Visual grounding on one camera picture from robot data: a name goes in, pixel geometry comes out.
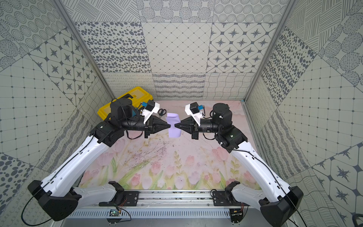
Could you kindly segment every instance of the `yellow toolbox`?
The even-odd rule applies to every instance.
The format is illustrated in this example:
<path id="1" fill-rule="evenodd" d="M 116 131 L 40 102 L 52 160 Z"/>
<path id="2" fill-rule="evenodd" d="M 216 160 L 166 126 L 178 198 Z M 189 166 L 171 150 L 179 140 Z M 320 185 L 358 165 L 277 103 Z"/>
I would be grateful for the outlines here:
<path id="1" fill-rule="evenodd" d="M 144 89 L 142 89 L 141 87 L 135 87 L 134 89 L 132 89 L 131 91 L 121 95 L 118 98 L 129 98 L 132 101 L 132 105 L 137 108 L 139 107 L 139 105 L 142 102 L 146 102 L 149 100 L 153 100 L 152 99 L 152 95 L 150 95 L 149 93 L 147 93 Z M 102 120 L 105 120 L 105 118 L 107 117 L 107 115 L 111 112 L 111 108 L 110 108 L 110 103 L 107 103 L 106 105 L 104 105 L 103 107 L 101 107 L 98 110 L 98 115 L 102 118 Z"/>

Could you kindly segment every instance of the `grid pattern tile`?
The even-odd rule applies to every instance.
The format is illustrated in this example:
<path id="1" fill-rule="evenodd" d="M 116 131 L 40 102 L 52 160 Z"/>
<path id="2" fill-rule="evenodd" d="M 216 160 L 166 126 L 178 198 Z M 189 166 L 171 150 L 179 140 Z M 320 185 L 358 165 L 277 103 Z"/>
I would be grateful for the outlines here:
<path id="1" fill-rule="evenodd" d="M 253 89 L 254 92 L 248 98 L 247 106 L 251 113 L 253 124 L 257 132 L 260 132 L 277 106 L 272 100 L 261 77 L 257 79 Z"/>
<path id="2" fill-rule="evenodd" d="M 1 149 L 34 165 L 76 107 L 29 56 L 1 71 L 0 80 Z"/>
<path id="3" fill-rule="evenodd" d="M 206 73 L 203 98 L 243 99 L 254 73 Z"/>
<path id="4" fill-rule="evenodd" d="M 279 106 L 309 162 L 363 140 L 363 93 L 317 57 Z"/>
<path id="5" fill-rule="evenodd" d="M 152 73 L 205 73 L 209 23 L 141 23 Z"/>

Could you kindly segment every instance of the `patterned wall panel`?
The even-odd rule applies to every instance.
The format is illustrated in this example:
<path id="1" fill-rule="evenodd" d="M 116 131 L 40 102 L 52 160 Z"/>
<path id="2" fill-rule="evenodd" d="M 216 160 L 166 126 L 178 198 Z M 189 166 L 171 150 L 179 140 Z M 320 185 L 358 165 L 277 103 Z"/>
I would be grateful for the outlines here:
<path id="1" fill-rule="evenodd" d="M 0 217 L 2 217 L 9 201 L 19 192 L 34 166 L 4 153 L 0 153 L 0 159 L 1 181 L 3 182 L 0 185 Z"/>
<path id="2" fill-rule="evenodd" d="M 140 86 L 157 98 L 152 73 L 105 73 L 103 76 L 116 97 Z"/>
<path id="3" fill-rule="evenodd" d="M 96 77 L 67 28 L 35 48 L 29 56 L 75 106 Z"/>
<path id="4" fill-rule="evenodd" d="M 5 69 L 24 55 L 26 55 L 25 50 L 0 25 L 0 70 Z"/>
<path id="5" fill-rule="evenodd" d="M 354 3 L 355 0 L 299 0 L 286 26 L 318 52 Z"/>
<path id="6" fill-rule="evenodd" d="M 319 183 L 333 201 L 346 226 L 353 226 L 352 214 L 363 213 L 362 149 L 363 143 L 358 143 L 313 166 Z"/>
<path id="7" fill-rule="evenodd" d="M 0 15 L 1 25 L 26 53 L 66 27 L 47 0 L 5 1 Z"/>
<path id="8" fill-rule="evenodd" d="M 85 96 L 79 102 L 77 109 L 91 122 L 92 126 L 96 126 L 102 121 L 97 114 L 98 109 L 111 102 L 112 98 L 107 93 L 101 81 L 96 77 L 93 85 L 86 92 Z"/>
<path id="9" fill-rule="evenodd" d="M 135 0 L 62 0 L 69 15 L 79 21 L 140 21 Z"/>
<path id="10" fill-rule="evenodd" d="M 162 73 L 152 74 L 156 94 L 159 99 L 203 98 L 205 74 L 201 73 Z"/>
<path id="11" fill-rule="evenodd" d="M 363 3 L 357 4 L 338 25 L 319 55 L 363 92 Z"/>
<path id="12" fill-rule="evenodd" d="M 254 78 L 254 73 L 207 73 L 203 98 L 242 100 Z"/>
<path id="13" fill-rule="evenodd" d="M 283 179 L 310 167 L 278 109 L 262 128 L 259 137 L 266 162 Z"/>
<path id="14" fill-rule="evenodd" d="M 37 164 L 47 172 L 53 172 L 83 143 L 92 129 L 92 124 L 76 109 L 69 117 L 57 138 Z"/>
<path id="15" fill-rule="evenodd" d="M 286 180 L 290 186 L 298 186 L 304 193 L 299 212 L 307 226 L 329 227 L 345 226 L 339 210 L 337 210 L 329 196 L 324 191 L 321 181 L 309 168 Z M 298 226 L 304 226 L 301 218 L 295 214 Z"/>
<path id="16" fill-rule="evenodd" d="M 363 93 L 317 56 L 279 106 L 309 162 L 363 141 Z"/>
<path id="17" fill-rule="evenodd" d="M 213 22 L 215 0 L 136 0 L 142 22 Z"/>
<path id="18" fill-rule="evenodd" d="M 255 73 L 276 23 L 213 23 L 207 72 Z"/>
<path id="19" fill-rule="evenodd" d="M 142 23 L 153 73 L 205 73 L 210 23 Z"/>
<path id="20" fill-rule="evenodd" d="M 279 22 L 287 0 L 216 0 L 213 22 Z"/>
<path id="21" fill-rule="evenodd" d="M 261 77 L 276 105 L 280 105 L 316 53 L 285 27 Z"/>
<path id="22" fill-rule="evenodd" d="M 26 181 L 22 181 L 18 183 L 20 187 L 17 189 L 13 199 L 9 201 L 9 204 L 5 211 L 0 214 L 0 226 L 26 226 L 21 218 L 20 214 L 23 211 L 25 204 L 28 200 L 32 197 L 31 193 L 28 191 L 27 186 L 33 180 L 42 180 L 49 173 L 33 167 L 33 171 L 28 173 Z M 48 214 L 40 207 L 38 201 L 36 199 L 32 199 L 29 204 L 27 205 L 25 212 L 24 212 L 24 219 L 29 224 L 38 224 L 48 220 L 50 217 Z M 50 222 L 40 225 L 40 227 L 47 227 Z"/>
<path id="23" fill-rule="evenodd" d="M 257 132 L 260 132 L 277 108 L 261 77 L 257 79 L 254 92 L 252 92 L 246 103 L 253 124 L 256 127 Z"/>
<path id="24" fill-rule="evenodd" d="M 140 23 L 76 23 L 102 72 L 150 72 Z"/>
<path id="25" fill-rule="evenodd" d="M 0 81 L 2 152 L 35 165 L 76 107 L 28 55 Z"/>

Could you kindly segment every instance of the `table surface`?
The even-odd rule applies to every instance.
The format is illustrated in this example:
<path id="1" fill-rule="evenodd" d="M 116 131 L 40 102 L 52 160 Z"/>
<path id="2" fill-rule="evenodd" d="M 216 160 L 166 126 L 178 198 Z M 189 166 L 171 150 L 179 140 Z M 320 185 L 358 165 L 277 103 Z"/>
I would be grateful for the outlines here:
<path id="1" fill-rule="evenodd" d="M 157 101 L 168 113 L 187 118 L 185 105 L 193 101 Z M 232 111 L 233 125 L 240 129 L 255 147 L 246 116 L 240 101 L 199 101 L 206 114 L 214 104 L 223 102 Z M 129 131 L 130 138 L 140 134 Z M 207 138 L 213 134 L 206 133 Z M 169 138 L 168 130 L 152 134 L 148 139 L 141 136 L 130 140 L 120 138 L 101 154 L 85 171 L 80 187 L 104 185 L 109 181 L 119 182 L 125 189 L 224 189 L 230 182 L 238 180 L 247 187 L 260 189 L 255 179 L 241 163 L 216 140 L 199 140 L 182 131 L 179 138 Z"/>

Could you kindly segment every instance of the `ventilation slot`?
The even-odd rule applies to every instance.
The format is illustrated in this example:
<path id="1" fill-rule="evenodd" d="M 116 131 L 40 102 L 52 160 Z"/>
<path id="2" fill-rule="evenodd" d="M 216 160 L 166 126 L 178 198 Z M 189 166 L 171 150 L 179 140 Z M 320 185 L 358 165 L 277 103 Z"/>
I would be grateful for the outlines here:
<path id="1" fill-rule="evenodd" d="M 74 211 L 68 218 L 105 218 L 109 208 L 83 208 Z M 126 208 L 132 218 L 225 218 L 229 217 L 229 209 L 224 208 Z M 122 211 L 119 217 L 129 215 Z"/>

